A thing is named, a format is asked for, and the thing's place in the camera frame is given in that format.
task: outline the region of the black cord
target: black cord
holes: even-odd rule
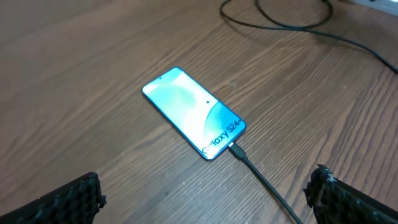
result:
[[[227,3],[229,3],[231,0],[226,0],[225,2],[223,2],[220,6],[220,14],[221,16],[223,16],[224,18],[226,18],[227,20],[234,22],[236,24],[242,25],[242,26],[247,26],[247,27],[252,27],[252,28],[258,28],[258,29],[267,29],[267,30],[287,30],[287,31],[297,31],[297,32],[307,32],[310,34],[316,34],[316,35],[321,35],[324,37],[330,37],[330,38],[334,38],[336,40],[341,40],[343,42],[347,42],[349,44],[353,44],[355,46],[361,47],[365,50],[367,50],[369,53],[373,54],[377,59],[379,59],[385,66],[387,66],[388,68],[390,68],[395,74],[398,74],[398,68],[393,66],[393,64],[391,64],[390,62],[388,62],[386,59],[384,59],[382,56],[380,56],[377,52],[375,52],[374,50],[372,50],[371,48],[369,48],[368,46],[359,43],[357,41],[353,41],[353,40],[349,40],[346,39],[344,37],[339,37],[337,35],[333,35],[333,34],[328,34],[326,32],[320,32],[320,31],[316,31],[316,30],[308,30],[308,28],[314,28],[317,26],[320,26],[324,23],[326,23],[331,16],[333,15],[333,7],[330,4],[329,0],[322,0],[323,2],[327,3],[328,7],[329,7],[329,13],[328,16],[326,16],[326,18],[324,20],[322,20],[321,22],[318,22],[316,24],[312,24],[312,25],[308,25],[308,26],[289,26],[280,22],[277,22],[275,20],[273,20],[270,16],[268,16],[267,13],[264,12],[264,10],[261,8],[261,6],[259,5],[259,0],[254,0],[254,5],[256,6],[257,10],[268,20],[270,20],[271,22],[277,24],[278,26],[282,26],[282,27],[267,27],[267,26],[262,26],[262,25],[256,25],[256,24],[250,24],[247,22],[243,22],[243,21],[239,21],[237,19],[234,19],[232,17],[230,17],[229,15],[225,14],[224,12],[224,7],[225,5],[227,5]]]
[[[292,216],[294,221],[297,224],[302,224],[301,220],[298,218],[298,216],[296,216],[292,208],[286,203],[285,199],[278,194],[275,188],[273,188],[273,186],[268,182],[268,180],[265,179],[264,176],[260,173],[260,171],[258,171],[257,168],[250,162],[244,150],[241,147],[239,147],[236,143],[231,143],[228,147],[232,155],[234,155],[235,158],[237,158],[238,160],[245,163],[249,167],[249,169],[253,172],[253,174],[264,185],[264,187],[285,207],[286,211],[289,213],[289,215]]]

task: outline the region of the table top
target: table top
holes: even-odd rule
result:
[[[308,24],[314,1],[261,1]],[[305,223],[316,164],[398,209],[398,78],[351,45],[227,24],[214,0],[0,3],[0,214],[89,172],[108,204],[95,223],[282,223],[278,203],[229,152],[205,161],[141,88],[179,66],[248,124],[250,160]],[[333,1],[319,28],[398,65],[398,18]],[[252,1],[233,17],[269,24]]]

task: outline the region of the white object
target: white object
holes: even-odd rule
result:
[[[350,0],[394,16],[398,16],[398,0]]]

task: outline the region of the brown wooden surface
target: brown wooden surface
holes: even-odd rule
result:
[[[289,223],[229,152],[204,161],[141,94],[184,68],[243,117],[238,143],[305,223],[317,163],[398,209],[398,77],[323,37],[228,26],[214,0],[0,1],[0,214],[88,171],[108,204],[95,223]],[[333,1],[320,28],[398,65],[398,18]],[[320,1],[267,0],[305,24]],[[232,16],[267,24],[252,1]]]

